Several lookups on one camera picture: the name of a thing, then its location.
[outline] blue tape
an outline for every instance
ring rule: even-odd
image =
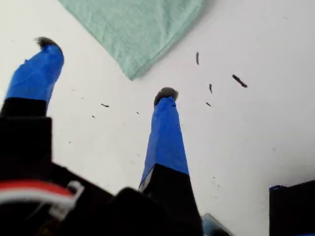
[[[141,183],[155,164],[189,175],[175,101],[162,98],[155,106]]]
[[[45,46],[14,72],[6,98],[28,98],[49,103],[62,67],[61,50],[55,45]]]

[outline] debris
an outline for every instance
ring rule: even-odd
[[[239,82],[241,86],[247,88],[247,85],[243,81],[241,81],[240,78],[238,78],[236,75],[232,75],[232,77],[233,77],[234,80]]]
[[[197,52],[196,54],[196,61],[197,61],[197,64],[199,65],[199,52]]]

